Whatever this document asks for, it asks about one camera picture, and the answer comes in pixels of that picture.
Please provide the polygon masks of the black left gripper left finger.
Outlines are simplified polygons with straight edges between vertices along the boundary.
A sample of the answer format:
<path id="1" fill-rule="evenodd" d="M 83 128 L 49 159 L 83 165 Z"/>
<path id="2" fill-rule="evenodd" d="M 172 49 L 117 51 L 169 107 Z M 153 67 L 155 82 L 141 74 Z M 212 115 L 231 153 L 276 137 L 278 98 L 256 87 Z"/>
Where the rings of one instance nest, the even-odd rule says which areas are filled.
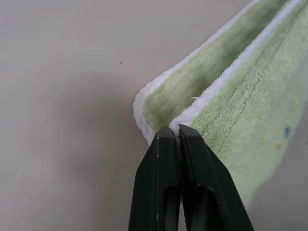
<path id="1" fill-rule="evenodd" d="M 177 141 L 159 130 L 134 180 L 128 231 L 178 231 L 180 174 Z"/>

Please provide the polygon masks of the green towel with white trim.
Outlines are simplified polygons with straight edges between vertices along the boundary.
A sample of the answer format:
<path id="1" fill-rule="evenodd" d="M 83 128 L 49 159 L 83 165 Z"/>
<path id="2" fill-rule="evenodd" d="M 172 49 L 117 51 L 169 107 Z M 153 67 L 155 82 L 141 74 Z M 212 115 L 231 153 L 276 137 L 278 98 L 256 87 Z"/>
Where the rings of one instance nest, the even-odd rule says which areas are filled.
<path id="1" fill-rule="evenodd" d="M 196 129 L 245 207 L 274 173 L 308 99 L 308 0 L 253 0 L 136 95 L 144 138 Z"/>

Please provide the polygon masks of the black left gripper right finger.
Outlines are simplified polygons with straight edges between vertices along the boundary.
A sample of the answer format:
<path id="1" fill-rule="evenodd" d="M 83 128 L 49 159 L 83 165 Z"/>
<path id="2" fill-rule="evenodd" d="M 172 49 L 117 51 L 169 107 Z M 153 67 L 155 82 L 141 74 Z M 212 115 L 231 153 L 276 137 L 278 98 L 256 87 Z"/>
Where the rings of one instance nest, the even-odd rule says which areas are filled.
<path id="1" fill-rule="evenodd" d="M 179 130 L 187 231 L 254 231 L 233 179 L 199 132 Z"/>

